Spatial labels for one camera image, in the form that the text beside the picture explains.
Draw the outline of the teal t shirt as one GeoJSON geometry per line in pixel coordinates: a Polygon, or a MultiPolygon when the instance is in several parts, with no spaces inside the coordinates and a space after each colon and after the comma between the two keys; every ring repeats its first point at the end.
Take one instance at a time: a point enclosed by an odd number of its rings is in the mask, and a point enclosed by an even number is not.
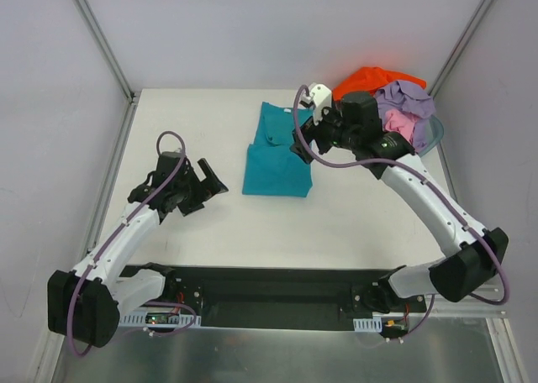
{"type": "Polygon", "coordinates": [[[246,151],[243,194],[300,198],[309,194],[311,169],[290,150],[293,130],[291,108],[261,104],[256,134],[246,151]]]}

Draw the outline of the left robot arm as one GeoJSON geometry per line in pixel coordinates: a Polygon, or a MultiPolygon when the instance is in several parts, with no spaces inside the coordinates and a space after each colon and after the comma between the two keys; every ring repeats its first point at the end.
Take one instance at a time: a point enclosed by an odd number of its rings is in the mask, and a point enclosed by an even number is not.
{"type": "Polygon", "coordinates": [[[55,271],[47,282],[47,322],[52,333],[102,348],[114,336],[121,317],[154,301],[180,307],[180,288],[169,266],[148,263],[126,279],[129,260],[174,211],[187,216],[206,201],[227,192],[205,159],[199,178],[189,159],[165,151],[156,168],[135,187],[111,232],[70,271],[55,271]]]}

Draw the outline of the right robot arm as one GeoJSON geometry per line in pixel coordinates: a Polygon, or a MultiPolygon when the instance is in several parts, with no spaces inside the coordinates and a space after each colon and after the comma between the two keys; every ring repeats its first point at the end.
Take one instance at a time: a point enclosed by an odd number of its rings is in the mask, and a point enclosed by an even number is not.
{"type": "Polygon", "coordinates": [[[422,265],[391,270],[361,294],[374,312],[394,312],[413,296],[440,295],[449,302],[470,296],[502,306],[510,298],[502,261],[509,238],[488,229],[441,189],[413,145],[384,130],[377,101],[350,92],[334,102],[323,84],[302,85],[294,98],[290,150],[305,164],[335,169],[363,166],[396,192],[427,227],[443,254],[422,265]]]}

